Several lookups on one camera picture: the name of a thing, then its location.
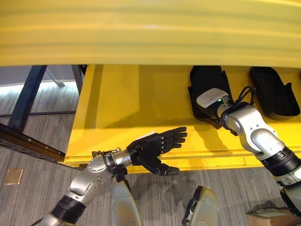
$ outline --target white tag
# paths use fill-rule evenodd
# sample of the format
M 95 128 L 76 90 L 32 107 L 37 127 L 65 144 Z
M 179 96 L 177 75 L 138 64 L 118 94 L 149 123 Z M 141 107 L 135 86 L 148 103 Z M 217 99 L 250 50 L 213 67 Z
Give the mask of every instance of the white tag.
M 226 93 L 225 91 L 223 91 L 221 89 L 212 88 L 197 97 L 197 104 L 203 108 L 207 108 L 214 102 L 221 99 L 223 96 L 227 96 L 227 95 L 228 95 L 228 93 Z
M 276 217 L 276 216 L 284 216 L 284 215 L 287 215 L 287 214 L 277 213 L 277 212 L 258 214 L 258 216 L 265 217 L 265 218 Z

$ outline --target brass floor plate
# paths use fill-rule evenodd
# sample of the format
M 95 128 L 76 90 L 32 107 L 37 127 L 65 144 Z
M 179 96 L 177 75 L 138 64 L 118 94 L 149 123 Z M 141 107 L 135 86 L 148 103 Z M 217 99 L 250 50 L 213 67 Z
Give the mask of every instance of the brass floor plate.
M 5 185 L 19 185 L 23 175 L 24 169 L 8 169 L 4 184 Z

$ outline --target yellow overhead panel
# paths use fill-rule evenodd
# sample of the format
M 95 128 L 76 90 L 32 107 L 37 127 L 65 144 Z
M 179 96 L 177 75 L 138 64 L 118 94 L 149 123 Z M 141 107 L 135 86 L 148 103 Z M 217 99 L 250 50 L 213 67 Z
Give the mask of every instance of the yellow overhead panel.
M 224 66 L 233 98 L 252 84 L 250 67 Z M 224 169 L 261 166 L 244 150 L 229 130 L 216 130 L 192 114 L 187 87 L 191 66 L 90 65 L 87 69 L 75 115 L 65 164 L 75 166 L 92 159 L 92 151 L 125 149 L 135 139 L 187 126 L 182 148 L 161 155 L 161 160 L 181 170 Z M 276 68 L 282 81 L 292 82 L 301 105 L 300 70 Z M 255 107 L 261 112 L 258 100 Z M 295 153 L 301 153 L 301 121 L 293 117 L 275 121 L 264 117 L 279 138 Z M 130 167 L 129 172 L 145 172 Z
M 2 0 L 0 65 L 301 67 L 299 0 Z

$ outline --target black cable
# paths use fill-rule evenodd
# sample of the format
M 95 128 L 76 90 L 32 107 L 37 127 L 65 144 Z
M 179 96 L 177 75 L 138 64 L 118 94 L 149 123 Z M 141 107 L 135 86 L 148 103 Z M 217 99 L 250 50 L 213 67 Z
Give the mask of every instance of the black cable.
M 254 104 L 254 95 L 255 95 L 256 88 L 253 88 L 251 86 L 246 86 L 243 88 L 243 90 L 240 92 L 238 99 L 235 101 L 235 104 L 238 105 L 241 103 L 241 101 L 248 95 L 248 93 L 251 92 L 251 101 L 250 104 Z

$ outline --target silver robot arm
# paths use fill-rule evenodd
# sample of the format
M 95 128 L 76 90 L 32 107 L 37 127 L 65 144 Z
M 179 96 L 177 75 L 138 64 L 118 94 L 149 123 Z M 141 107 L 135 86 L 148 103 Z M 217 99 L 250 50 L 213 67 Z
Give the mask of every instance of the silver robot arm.
M 117 182 L 125 180 L 127 166 L 144 166 L 161 176 L 175 175 L 180 171 L 168 166 L 157 157 L 185 142 L 186 127 L 153 133 L 132 142 L 126 150 L 117 148 L 108 152 L 93 152 L 93 159 L 71 182 L 70 188 L 54 209 L 32 226 L 73 226 L 85 208 L 100 193 L 104 182 L 115 177 Z
M 223 127 L 237 134 L 241 145 L 256 156 L 275 181 L 283 187 L 280 194 L 290 211 L 301 216 L 301 160 L 278 139 L 261 114 L 247 103 L 228 104 L 227 98 L 217 110 Z
M 99 195 L 104 182 L 118 174 L 114 168 L 120 167 L 121 170 L 131 163 L 130 154 L 120 148 L 93 158 L 73 179 L 68 191 L 38 226 L 75 225 L 85 208 Z

